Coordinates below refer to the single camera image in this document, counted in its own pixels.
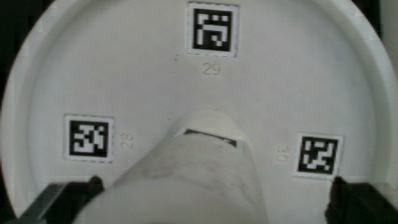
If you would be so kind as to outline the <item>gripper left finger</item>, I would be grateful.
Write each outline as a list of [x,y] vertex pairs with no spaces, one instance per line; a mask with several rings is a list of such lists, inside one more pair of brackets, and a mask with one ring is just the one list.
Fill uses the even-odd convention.
[[103,191],[103,180],[98,176],[87,182],[51,183],[16,224],[73,224],[85,205]]

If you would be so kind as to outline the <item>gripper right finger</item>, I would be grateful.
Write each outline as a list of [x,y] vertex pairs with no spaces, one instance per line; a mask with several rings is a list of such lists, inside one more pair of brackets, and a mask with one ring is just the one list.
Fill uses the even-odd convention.
[[398,209],[369,183],[334,178],[325,220],[327,224],[398,224]]

